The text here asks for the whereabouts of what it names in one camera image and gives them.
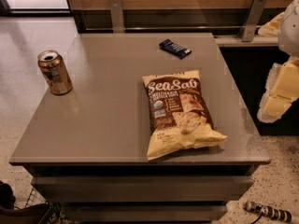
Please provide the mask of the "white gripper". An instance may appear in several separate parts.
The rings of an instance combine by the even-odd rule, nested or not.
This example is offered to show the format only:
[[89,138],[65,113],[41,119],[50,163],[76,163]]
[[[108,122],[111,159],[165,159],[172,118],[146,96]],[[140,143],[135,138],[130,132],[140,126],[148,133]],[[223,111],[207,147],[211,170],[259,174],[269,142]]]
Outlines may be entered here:
[[299,58],[291,56],[284,64],[274,63],[270,69],[259,104],[258,120],[273,123],[281,119],[298,98]]

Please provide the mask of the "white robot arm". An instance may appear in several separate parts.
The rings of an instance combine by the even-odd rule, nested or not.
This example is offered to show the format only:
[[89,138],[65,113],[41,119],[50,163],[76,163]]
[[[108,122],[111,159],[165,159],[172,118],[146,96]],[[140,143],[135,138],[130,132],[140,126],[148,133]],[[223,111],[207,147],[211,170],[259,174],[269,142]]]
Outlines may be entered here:
[[262,26],[258,34],[276,36],[278,48],[290,56],[284,64],[273,64],[259,104],[258,120],[273,123],[299,98],[299,0],[293,0],[284,12]]

